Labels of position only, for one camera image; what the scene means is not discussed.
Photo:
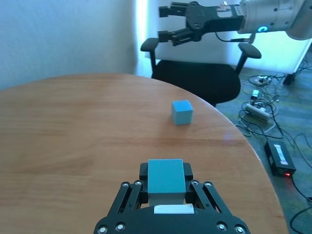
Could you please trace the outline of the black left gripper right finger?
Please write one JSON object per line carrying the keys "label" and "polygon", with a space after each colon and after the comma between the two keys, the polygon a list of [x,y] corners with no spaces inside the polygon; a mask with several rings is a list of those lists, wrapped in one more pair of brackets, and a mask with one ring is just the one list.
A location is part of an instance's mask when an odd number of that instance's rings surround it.
{"label": "black left gripper right finger", "polygon": [[194,179],[190,163],[183,163],[186,194],[185,201],[192,204],[195,209],[231,215],[227,205],[210,181],[200,183]]}

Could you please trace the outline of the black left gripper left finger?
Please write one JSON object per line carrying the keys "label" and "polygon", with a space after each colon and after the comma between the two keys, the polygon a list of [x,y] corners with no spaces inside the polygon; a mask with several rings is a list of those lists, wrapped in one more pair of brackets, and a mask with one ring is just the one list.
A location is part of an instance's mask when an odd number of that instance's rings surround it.
{"label": "black left gripper left finger", "polygon": [[141,163],[139,179],[130,183],[122,182],[115,200],[108,212],[109,215],[117,215],[141,208],[148,203],[148,163]]}

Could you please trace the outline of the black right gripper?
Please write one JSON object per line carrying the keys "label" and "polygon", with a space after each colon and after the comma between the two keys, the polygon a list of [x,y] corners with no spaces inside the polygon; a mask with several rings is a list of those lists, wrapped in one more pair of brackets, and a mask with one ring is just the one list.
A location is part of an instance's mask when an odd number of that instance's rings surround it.
{"label": "black right gripper", "polygon": [[186,17],[186,28],[177,31],[158,31],[159,42],[171,42],[173,46],[190,41],[200,41],[207,33],[238,31],[244,16],[239,5],[222,4],[203,6],[198,2],[172,2],[170,6],[158,8],[159,17]]}

